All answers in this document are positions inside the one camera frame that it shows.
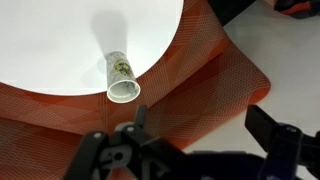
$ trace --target green logo on cup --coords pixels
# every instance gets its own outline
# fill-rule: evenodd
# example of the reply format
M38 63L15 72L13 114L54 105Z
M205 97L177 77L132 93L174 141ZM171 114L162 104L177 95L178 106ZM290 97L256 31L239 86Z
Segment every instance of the green logo on cup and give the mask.
M126 63L123 60L118 60L115 64L114 64L114 69L118 72L120 72L122 75L127 76L127 77L132 77L133 73L131 70L131 67L129 66L128 63Z

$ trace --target cup rim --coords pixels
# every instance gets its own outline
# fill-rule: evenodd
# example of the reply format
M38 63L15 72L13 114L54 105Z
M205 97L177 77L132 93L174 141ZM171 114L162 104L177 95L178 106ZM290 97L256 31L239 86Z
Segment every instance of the cup rim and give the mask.
M138 88L137 93L134 96L132 96L131 98L129 98L128 100L125 100L125 101L123 100L123 98L118 98L116 96L113 96L112 93L110 93L110 89L112 88L112 86L114 86L114 85L116 85L118 83L121 83L121 82L132 82L132 83L134 83L135 86ZM108 87L107 96L110 99L110 101L112 101L112 102L115 102L115 103L128 103L128 102L131 102L134 99L136 99L140 95L140 92L141 92L140 85L136 81L127 79L127 80L120 80L120 81L117 81L117 82L114 82L113 84L111 84L110 87Z

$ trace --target white paper cup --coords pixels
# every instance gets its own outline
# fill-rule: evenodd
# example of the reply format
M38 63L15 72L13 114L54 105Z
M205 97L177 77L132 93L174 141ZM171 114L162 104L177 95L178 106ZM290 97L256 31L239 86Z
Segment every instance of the white paper cup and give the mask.
M136 99L141 91L125 54L115 51L107 54L107 96L115 103Z

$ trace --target white round table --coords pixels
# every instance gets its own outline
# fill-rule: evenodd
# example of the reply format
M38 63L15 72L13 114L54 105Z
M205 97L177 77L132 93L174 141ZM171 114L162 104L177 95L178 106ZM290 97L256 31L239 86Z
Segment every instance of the white round table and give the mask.
M104 55L136 77L170 45L183 0L0 0L0 82L51 95L107 90Z

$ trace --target white floor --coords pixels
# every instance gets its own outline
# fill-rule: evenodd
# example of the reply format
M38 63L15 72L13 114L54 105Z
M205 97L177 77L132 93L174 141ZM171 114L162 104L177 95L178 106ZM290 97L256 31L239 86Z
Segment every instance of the white floor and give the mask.
M296 20L258 0L225 30L271 81L269 95L258 105L275 120L314 136L320 130L320 16ZM185 151L241 150L265 156L245 129L244 119L245 112ZM298 176L315 179L304 168Z

